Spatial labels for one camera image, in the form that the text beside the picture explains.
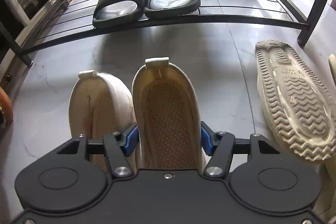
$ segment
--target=beige sneaker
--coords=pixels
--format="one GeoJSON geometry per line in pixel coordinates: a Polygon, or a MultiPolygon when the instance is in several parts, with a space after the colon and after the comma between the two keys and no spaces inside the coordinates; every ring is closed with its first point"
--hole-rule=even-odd
{"type": "Polygon", "coordinates": [[[334,54],[329,55],[329,67],[331,76],[333,77],[334,83],[336,85],[336,56],[334,54]]]}
{"type": "Polygon", "coordinates": [[[145,63],[132,86],[142,167],[203,172],[201,121],[192,84],[168,57],[145,63]]]}
{"type": "Polygon", "coordinates": [[[336,104],[327,89],[283,42],[258,42],[255,54],[263,112],[280,146],[308,162],[332,160],[336,104]]]}
{"type": "MultiPolygon", "coordinates": [[[[132,95],[125,84],[108,73],[81,71],[69,103],[72,136],[84,134],[88,139],[124,132],[135,122],[132,95]]],[[[135,170],[134,153],[127,158],[135,170]]],[[[92,161],[107,171],[104,155],[93,155],[92,161]]]]}

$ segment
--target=sneaker insole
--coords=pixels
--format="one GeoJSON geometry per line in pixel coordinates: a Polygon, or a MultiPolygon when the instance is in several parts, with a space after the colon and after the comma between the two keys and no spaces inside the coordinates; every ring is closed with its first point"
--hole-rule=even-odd
{"type": "Polygon", "coordinates": [[[151,150],[151,155],[145,154],[145,159],[152,156],[157,167],[163,169],[197,168],[197,156],[192,147],[194,140],[190,139],[196,135],[191,132],[193,119],[188,117],[191,107],[187,95],[175,85],[160,81],[149,87],[143,96],[144,141],[147,142],[143,149],[145,153],[151,150]]]}

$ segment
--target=metal screw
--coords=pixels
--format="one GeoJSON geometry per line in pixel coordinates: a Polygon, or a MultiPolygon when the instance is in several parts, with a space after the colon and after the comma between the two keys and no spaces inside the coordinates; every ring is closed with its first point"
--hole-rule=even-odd
{"type": "Polygon", "coordinates": [[[167,173],[167,174],[164,174],[163,177],[164,177],[165,179],[172,179],[172,178],[174,177],[174,175],[171,174],[171,173],[167,173]]]}
{"type": "Polygon", "coordinates": [[[118,177],[121,178],[129,177],[130,175],[132,175],[131,170],[129,170],[126,166],[117,167],[114,172],[118,175],[118,177]]]}
{"type": "Polygon", "coordinates": [[[12,75],[6,75],[6,81],[9,83],[13,79],[12,75]]]}
{"type": "Polygon", "coordinates": [[[206,172],[209,176],[218,176],[223,173],[223,169],[217,166],[210,166],[206,169],[206,172]]]}

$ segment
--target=metal rack bar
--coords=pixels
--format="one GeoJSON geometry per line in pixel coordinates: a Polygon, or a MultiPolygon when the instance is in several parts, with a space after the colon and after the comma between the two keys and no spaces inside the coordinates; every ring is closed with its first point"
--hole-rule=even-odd
{"type": "Polygon", "coordinates": [[[16,43],[15,39],[12,37],[12,35],[8,32],[8,30],[1,22],[0,22],[0,32],[5,37],[4,43],[17,55],[18,58],[20,58],[20,60],[25,65],[31,67],[33,61],[28,56],[25,56],[25,54],[22,54],[21,47],[16,43]]]}
{"type": "MultiPolygon", "coordinates": [[[[77,3],[70,4],[69,7],[77,5],[77,4],[83,4],[87,1],[89,0],[83,0],[77,3]]],[[[144,27],[151,27],[151,26],[161,26],[161,25],[209,23],[209,22],[250,23],[250,24],[263,24],[263,25],[296,28],[296,29],[302,30],[299,38],[303,37],[303,41],[304,41],[305,39],[307,40],[309,36],[311,35],[311,32],[314,29],[317,23],[317,20],[322,13],[323,7],[326,3],[326,0],[315,0],[312,11],[310,12],[310,15],[306,22],[304,15],[289,0],[266,0],[266,1],[270,1],[272,3],[279,3],[279,5],[284,9],[284,11],[273,10],[272,6],[270,7],[270,9],[268,9],[269,7],[267,6],[265,8],[262,8],[262,6],[261,8],[247,7],[244,5],[244,3],[243,5],[239,5],[239,6],[219,5],[218,3],[218,5],[203,5],[200,8],[219,7],[219,8],[243,8],[243,9],[265,10],[265,11],[270,11],[270,12],[288,14],[291,20],[282,20],[282,19],[275,19],[275,18],[268,18],[268,17],[254,17],[254,16],[245,16],[245,15],[223,15],[223,14],[208,15],[208,14],[201,14],[201,11],[199,10],[199,13],[200,13],[199,15],[183,15],[179,17],[166,18],[166,19],[143,19],[137,22],[126,23],[123,25],[113,26],[109,28],[94,28],[91,22],[90,24],[86,24],[82,26],[78,26],[77,24],[77,26],[73,25],[73,28],[58,31],[56,33],[45,33],[46,35],[44,35],[43,37],[38,37],[40,32],[46,28],[50,28],[55,25],[60,25],[62,23],[67,23],[70,21],[76,22],[75,20],[92,16],[92,12],[88,11],[89,14],[83,15],[83,16],[78,16],[74,14],[75,16],[73,19],[70,18],[62,22],[52,23],[51,20],[61,15],[66,15],[69,13],[73,13],[79,10],[83,10],[86,8],[96,6],[96,5],[89,5],[89,6],[81,7],[78,9],[71,10],[71,11],[63,12],[62,14],[58,15],[58,12],[60,11],[60,9],[63,8],[63,3],[67,3],[67,0],[59,0],[55,4],[55,6],[51,9],[51,11],[49,11],[42,18],[42,20],[37,24],[37,26],[35,26],[31,34],[27,37],[24,49],[20,52],[19,51],[16,51],[16,52],[18,52],[21,55],[26,55],[31,52],[35,52],[35,51],[38,51],[44,48],[67,43],[73,40],[78,40],[78,39],[82,39],[86,37],[91,37],[91,36],[106,34],[106,33],[111,33],[111,32],[117,32],[117,31],[122,31],[122,30],[137,29],[137,28],[144,28],[144,27]],[[57,38],[54,38],[48,41],[42,40],[47,37],[52,38],[55,35],[58,35],[57,38]],[[30,45],[36,42],[36,40],[40,40],[41,43],[33,47],[30,47],[30,45]]]]}
{"type": "Polygon", "coordinates": [[[165,19],[143,19],[137,22],[131,22],[123,25],[113,26],[109,28],[94,28],[91,30],[78,32],[63,37],[59,37],[50,41],[43,42],[39,45],[33,46],[22,51],[22,54],[29,54],[38,50],[42,50],[55,45],[64,44],[70,41],[92,37],[96,35],[118,32],[123,30],[139,29],[152,26],[162,26],[162,25],[173,25],[173,24],[189,24],[189,23],[212,23],[212,22],[225,22],[225,23],[250,23],[250,24],[262,24],[262,25],[272,25],[279,27],[287,27],[294,29],[306,29],[307,24],[300,22],[293,22],[282,19],[274,18],[261,18],[254,16],[243,16],[243,15],[187,15],[174,18],[165,19]]]}
{"type": "Polygon", "coordinates": [[[302,17],[301,12],[299,12],[296,7],[292,6],[288,2],[288,0],[280,0],[280,2],[289,10],[289,12],[291,12],[291,14],[296,18],[298,22],[301,22],[301,23],[305,22],[304,18],[302,17]]]}
{"type": "Polygon", "coordinates": [[[308,39],[310,38],[317,22],[319,21],[322,15],[322,12],[324,10],[326,3],[327,3],[327,0],[315,0],[314,1],[314,4],[306,20],[308,29],[301,31],[297,38],[297,42],[301,47],[304,47],[308,39]]]}

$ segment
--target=wavy tread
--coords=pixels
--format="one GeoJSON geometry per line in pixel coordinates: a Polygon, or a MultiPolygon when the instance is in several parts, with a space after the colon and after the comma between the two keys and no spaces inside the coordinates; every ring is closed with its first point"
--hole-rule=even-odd
{"type": "MultiPolygon", "coordinates": [[[[314,75],[308,66],[302,61],[297,52],[289,45],[279,41],[261,41],[255,46],[255,55],[258,62],[258,78],[262,82],[266,100],[266,107],[270,112],[273,133],[279,140],[283,141],[288,149],[296,155],[308,161],[323,161],[331,158],[336,152],[335,134],[329,136],[328,118],[325,115],[320,98],[314,93],[310,84],[299,77],[286,77],[283,87],[289,100],[291,108],[295,112],[297,121],[301,128],[296,132],[286,115],[281,103],[277,83],[274,78],[269,53],[272,52],[279,65],[288,65],[292,61],[289,53],[295,62],[299,64],[304,73],[319,89],[327,104],[334,104],[332,97],[322,82],[314,75]],[[322,138],[325,142],[311,142],[311,138],[322,138]]],[[[333,126],[336,125],[334,113],[330,119],[333,126]]]]}

